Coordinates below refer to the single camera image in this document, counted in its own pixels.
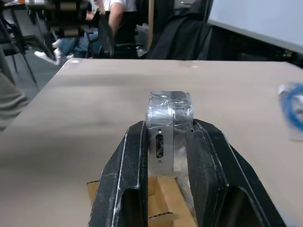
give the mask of blue cable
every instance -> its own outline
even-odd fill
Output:
[[[293,98],[297,95],[303,96],[303,85],[297,85],[297,87],[292,90],[287,97],[282,97],[282,107],[283,111],[288,119],[288,121],[296,128],[303,131],[303,122],[298,118],[298,115],[294,111],[292,106]]]

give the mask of person's arm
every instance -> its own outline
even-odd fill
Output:
[[[121,0],[111,0],[111,2],[114,3],[111,4],[108,24],[112,29],[113,36],[115,37],[119,29],[120,22],[122,20],[125,6],[123,5],[123,1]]]

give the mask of jeans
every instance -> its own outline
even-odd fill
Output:
[[[98,37],[98,32],[94,32],[89,35],[90,40]],[[76,58],[85,58],[88,51],[89,39],[87,38],[87,33],[84,34],[84,37],[73,37],[73,38],[64,38],[59,42],[58,48],[61,53],[65,56],[74,54]],[[92,44],[93,52],[99,52],[101,48],[101,43],[99,41]]]

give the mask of white sneaker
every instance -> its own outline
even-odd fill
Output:
[[[57,39],[56,42],[54,42],[54,43],[52,44],[53,48],[58,48],[59,42],[60,42],[60,41],[61,41],[61,39]]]
[[[75,58],[75,55],[73,55],[73,53],[72,53],[72,54],[66,56],[66,58],[69,60],[69,59]]]
[[[61,57],[58,57],[58,56],[55,56],[56,60],[54,61],[54,60],[50,59],[44,52],[35,51],[34,55],[36,55],[38,58],[41,58],[54,65],[60,65],[60,63],[61,63]]]

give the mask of chair leg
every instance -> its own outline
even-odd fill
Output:
[[[18,69],[17,69],[17,64],[16,64],[15,56],[12,55],[12,58],[13,58],[14,66],[15,66],[15,71],[16,71],[17,74],[19,74]]]
[[[32,69],[30,68],[30,66],[29,66],[29,64],[28,64],[28,62],[27,62],[27,58],[25,57],[24,54],[23,54],[22,56],[23,56],[24,61],[25,61],[26,65],[27,65],[27,68],[28,68],[30,77],[32,78],[33,82],[35,83],[36,87],[37,87],[38,90],[39,90],[39,87],[38,87],[38,84],[37,84],[37,80],[36,80],[36,78],[34,77],[34,74],[33,74],[33,72],[32,72]]]

